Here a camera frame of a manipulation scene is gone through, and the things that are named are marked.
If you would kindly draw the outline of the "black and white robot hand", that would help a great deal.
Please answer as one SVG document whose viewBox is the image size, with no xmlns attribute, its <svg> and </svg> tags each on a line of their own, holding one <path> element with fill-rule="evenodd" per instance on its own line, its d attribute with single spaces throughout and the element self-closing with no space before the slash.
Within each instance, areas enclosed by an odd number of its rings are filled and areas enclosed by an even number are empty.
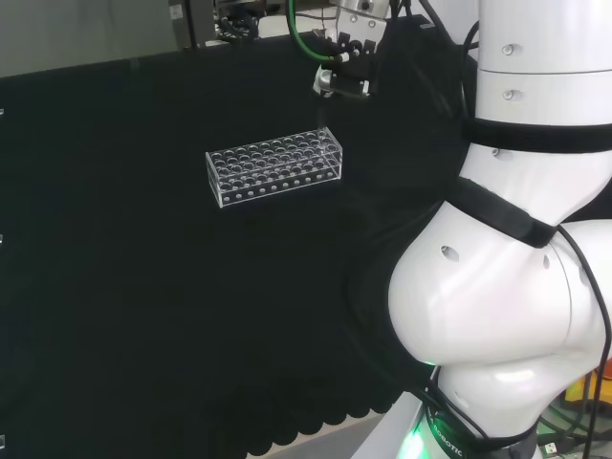
<svg viewBox="0 0 612 459">
<path fill-rule="evenodd" d="M 384 41 L 396 10 L 393 1 L 337 2 L 335 23 L 324 35 L 324 51 L 332 60 L 319 65 L 315 94 L 360 99 L 375 94 Z"/>
</svg>

